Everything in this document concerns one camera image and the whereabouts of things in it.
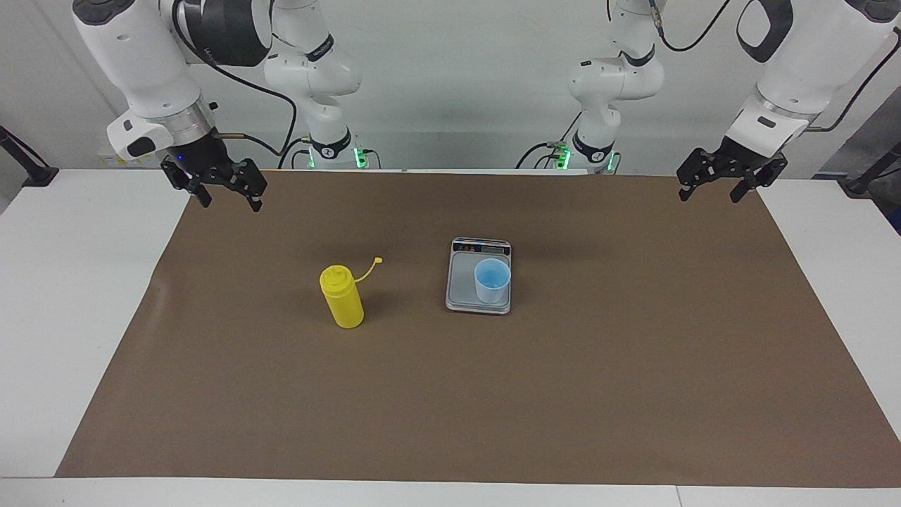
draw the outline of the brown mat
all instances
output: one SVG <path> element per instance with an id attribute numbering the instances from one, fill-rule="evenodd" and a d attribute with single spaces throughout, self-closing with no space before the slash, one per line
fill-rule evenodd
<path id="1" fill-rule="evenodd" d="M 670 178 L 269 173 L 188 205 L 57 476 L 901 486 L 901 444 L 756 195 Z M 451 239 L 514 246 L 506 317 Z M 319 272 L 362 273 L 331 322 Z"/>

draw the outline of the white wall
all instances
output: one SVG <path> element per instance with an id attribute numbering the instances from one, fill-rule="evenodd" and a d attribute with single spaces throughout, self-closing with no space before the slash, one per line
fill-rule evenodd
<path id="1" fill-rule="evenodd" d="M 0 25 L 0 118 L 63 167 L 96 166 L 95 136 L 123 99 L 78 38 L 69 0 L 6 2 L 14 15 L 7 7 Z M 671 0 L 665 13 L 670 39 L 692 40 L 719 4 Z M 735 40 L 743 5 L 731 5 L 696 50 L 658 48 L 667 69 L 661 93 L 619 106 L 622 172 L 672 174 L 696 146 L 719 144 L 761 71 Z M 568 69 L 616 54 L 607 40 L 603 0 L 323 0 L 323 8 L 338 43 L 365 73 L 360 91 L 341 100 L 351 128 L 388 167 L 510 167 L 527 147 L 559 137 L 578 111 L 566 88 Z M 15 72 L 7 70 L 10 64 Z M 279 142 L 288 115 L 278 100 L 203 67 L 192 72 L 206 98 L 220 104 L 221 130 Z M 259 69 L 237 73 L 262 82 Z M 841 128 L 789 146 L 787 175 L 816 172 L 897 88 L 899 77 L 896 58 Z M 823 123 L 831 122 L 859 81 L 835 99 Z M 242 142 L 232 144 L 232 154 L 256 157 L 260 166 L 276 162 Z"/>

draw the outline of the plastic cup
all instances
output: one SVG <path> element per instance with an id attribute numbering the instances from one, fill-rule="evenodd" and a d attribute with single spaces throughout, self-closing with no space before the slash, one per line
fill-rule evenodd
<path id="1" fill-rule="evenodd" d="M 510 285 L 510 266 L 500 259 L 485 259 L 476 264 L 476 295 L 486 304 L 500 301 Z"/>

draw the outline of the yellow squeeze bottle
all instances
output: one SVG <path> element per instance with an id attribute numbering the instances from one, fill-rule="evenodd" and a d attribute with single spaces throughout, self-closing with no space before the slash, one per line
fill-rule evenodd
<path id="1" fill-rule="evenodd" d="M 319 286 L 338 326 L 353 329 L 363 321 L 363 303 L 359 300 L 357 283 L 366 280 L 376 264 L 381 263 L 382 258 L 376 257 L 369 271 L 357 280 L 353 279 L 347 266 L 341 265 L 329 266 L 319 275 Z"/>

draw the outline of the kitchen scale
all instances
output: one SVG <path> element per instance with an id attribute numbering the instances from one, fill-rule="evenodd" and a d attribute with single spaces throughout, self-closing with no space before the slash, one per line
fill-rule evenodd
<path id="1" fill-rule="evenodd" d="M 458 237 L 450 244 L 450 264 L 448 265 L 448 289 L 444 304 L 454 311 L 505 315 L 510 311 L 510 290 L 513 281 L 506 288 L 504 296 L 494 304 L 482 302 L 476 296 L 476 264 L 485 259 L 500 259 L 511 271 L 512 249 L 506 241 Z"/>

